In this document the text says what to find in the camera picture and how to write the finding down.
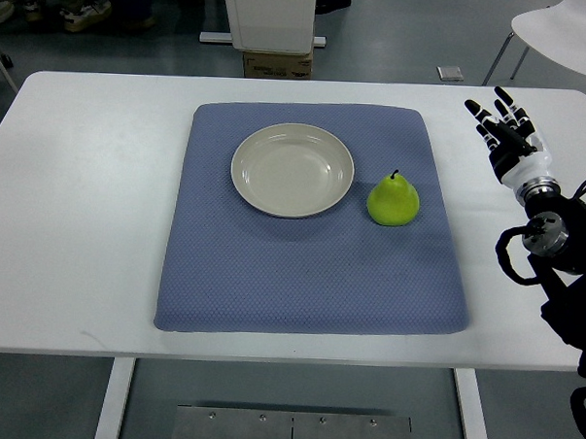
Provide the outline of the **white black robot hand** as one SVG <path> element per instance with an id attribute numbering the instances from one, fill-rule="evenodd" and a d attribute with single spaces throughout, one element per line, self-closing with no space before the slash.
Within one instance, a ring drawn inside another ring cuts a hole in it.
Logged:
<path id="1" fill-rule="evenodd" d="M 500 118 L 470 99 L 465 107 L 478 122 L 476 130 L 490 152 L 488 158 L 497 180 L 517 189 L 532 178 L 549 176 L 551 156 L 530 117 L 500 86 L 494 93 Z"/>

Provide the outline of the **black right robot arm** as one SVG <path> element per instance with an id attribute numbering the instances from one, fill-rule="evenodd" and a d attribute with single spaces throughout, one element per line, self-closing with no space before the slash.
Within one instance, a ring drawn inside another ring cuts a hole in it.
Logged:
<path id="1" fill-rule="evenodd" d="M 501 270 L 513 282 L 542 287 L 547 301 L 541 317 L 562 341 L 580 350 L 577 373 L 586 379 L 586 180 L 571 197 L 540 184 L 525 197 L 529 221 L 503 231 L 495 251 Z M 520 237 L 534 275 L 518 274 L 507 247 Z"/>

